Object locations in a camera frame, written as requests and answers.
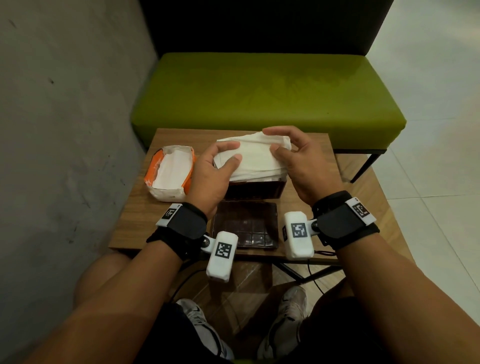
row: cable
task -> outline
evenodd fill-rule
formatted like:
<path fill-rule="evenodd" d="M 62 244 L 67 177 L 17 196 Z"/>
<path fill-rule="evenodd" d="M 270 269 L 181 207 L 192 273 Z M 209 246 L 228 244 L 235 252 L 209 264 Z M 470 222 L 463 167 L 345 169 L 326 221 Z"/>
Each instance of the cable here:
<path fill-rule="evenodd" d="M 326 255 L 326 256 L 336 256 L 335 252 L 329 252 L 328 250 L 315 250 L 315 254 Z"/>
<path fill-rule="evenodd" d="M 308 267 L 308 272 L 310 273 L 310 276 L 312 275 L 312 271 L 310 270 L 310 261 L 307 263 L 307 267 Z M 317 288 L 320 290 L 320 292 L 322 294 L 325 294 L 322 289 L 318 286 L 317 282 L 315 282 L 315 280 L 313 280 L 313 282 L 315 283 L 315 286 L 317 286 Z"/>
<path fill-rule="evenodd" d="M 175 298 L 175 296 L 177 295 L 177 293 L 180 291 L 180 288 L 182 288 L 183 285 L 184 285 L 185 283 L 187 283 L 187 281 L 188 281 L 190 278 L 192 278 L 192 277 L 193 277 L 195 274 L 197 274 L 198 272 L 204 272 L 204 271 L 206 271 L 206 270 L 207 270 L 207 268 L 203 268 L 203 269 L 198 269 L 198 270 L 192 272 L 192 273 L 178 286 L 178 288 L 175 290 L 175 293 L 173 293 L 172 298 L 170 298 L 170 301 L 169 301 L 169 302 L 170 302 L 170 303 L 173 302 L 173 299 Z"/>

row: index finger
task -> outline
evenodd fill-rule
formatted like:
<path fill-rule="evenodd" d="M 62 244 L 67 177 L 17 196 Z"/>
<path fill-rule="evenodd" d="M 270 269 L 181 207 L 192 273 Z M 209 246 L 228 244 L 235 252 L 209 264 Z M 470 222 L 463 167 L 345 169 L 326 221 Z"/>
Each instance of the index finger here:
<path fill-rule="evenodd" d="M 297 146 L 299 149 L 307 145 L 311 139 L 305 134 L 302 130 L 292 125 L 285 126 L 270 126 L 269 128 L 264 128 L 263 133 L 265 135 L 283 135 L 289 136 L 293 145 Z"/>
<path fill-rule="evenodd" d="M 225 152 L 226 150 L 238 149 L 240 147 L 240 142 L 234 140 L 227 140 L 226 142 L 216 142 L 210 145 L 203 153 L 200 155 L 200 159 L 206 160 L 208 163 L 213 163 L 213 157 L 215 157 L 220 152 Z"/>

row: person's right hand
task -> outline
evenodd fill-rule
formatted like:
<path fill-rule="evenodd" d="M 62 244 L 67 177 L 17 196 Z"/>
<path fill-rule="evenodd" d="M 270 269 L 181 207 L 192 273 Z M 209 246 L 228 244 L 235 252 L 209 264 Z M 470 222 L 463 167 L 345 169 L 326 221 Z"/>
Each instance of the person's right hand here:
<path fill-rule="evenodd" d="M 272 144 L 270 152 L 286 165 L 293 187 L 303 202 L 313 206 L 321 198 L 345 190 L 340 177 L 328 170 L 320 145 L 303 131 L 295 126 L 271 126 L 264 128 L 263 133 L 289 136 L 292 144 L 298 147 L 298 152 L 294 152 Z"/>

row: knee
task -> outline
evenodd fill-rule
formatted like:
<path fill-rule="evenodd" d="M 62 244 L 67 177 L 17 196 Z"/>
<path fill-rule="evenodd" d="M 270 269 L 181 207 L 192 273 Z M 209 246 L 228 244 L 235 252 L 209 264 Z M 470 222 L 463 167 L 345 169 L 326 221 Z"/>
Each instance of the knee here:
<path fill-rule="evenodd" d="M 74 308 L 87 300 L 129 262 L 130 258 L 118 252 L 105 254 L 93 262 L 77 281 L 73 294 Z"/>

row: white sneaker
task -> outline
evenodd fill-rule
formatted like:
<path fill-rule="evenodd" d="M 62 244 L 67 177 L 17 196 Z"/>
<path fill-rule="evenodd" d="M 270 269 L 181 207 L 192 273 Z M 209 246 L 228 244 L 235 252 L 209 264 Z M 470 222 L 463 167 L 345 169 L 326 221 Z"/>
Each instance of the white sneaker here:
<path fill-rule="evenodd" d="M 306 309 L 307 293 L 302 287 L 295 286 L 285 292 L 278 308 L 278 316 L 258 348 L 258 359 L 280 358 L 297 347 Z"/>
<path fill-rule="evenodd" d="M 177 304 L 182 307 L 184 314 L 195 326 L 200 340 L 208 350 L 227 360 L 235 359 L 232 349 L 225 344 L 215 329 L 208 324 L 204 312 L 194 301 L 182 298 L 177 301 Z"/>

